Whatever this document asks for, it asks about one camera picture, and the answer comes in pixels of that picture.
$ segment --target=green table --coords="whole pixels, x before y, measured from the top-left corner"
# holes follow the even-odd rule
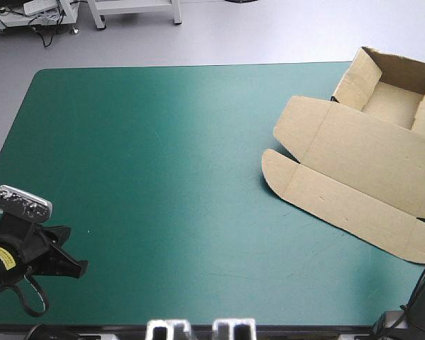
[[[397,309],[421,266],[281,201],[261,174],[290,96],[329,98],[348,65],[38,72],[0,184],[50,199],[46,225],[71,226],[66,250],[91,263],[78,281],[40,278],[43,318],[4,292],[0,323],[371,324]]]

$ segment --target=corrugated cardboard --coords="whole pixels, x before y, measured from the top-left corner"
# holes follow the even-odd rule
[[[425,263],[425,137],[348,106],[292,97],[266,150],[282,199],[395,256]]]
[[[416,118],[425,101],[423,62],[362,47],[332,98],[375,118],[425,135],[425,112]]]

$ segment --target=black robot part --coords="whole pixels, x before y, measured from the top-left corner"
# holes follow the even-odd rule
[[[38,203],[36,208],[41,213],[35,214],[36,210],[30,209],[35,207],[34,202]],[[77,261],[62,249],[71,228],[43,227],[35,222],[50,216],[52,203],[10,186],[0,186],[0,213],[0,293],[5,289],[12,289],[18,295],[24,310],[39,317],[48,309],[49,303],[33,276],[80,278],[86,271],[88,261]],[[36,312],[28,306],[17,286],[23,279],[40,296],[42,312]]]

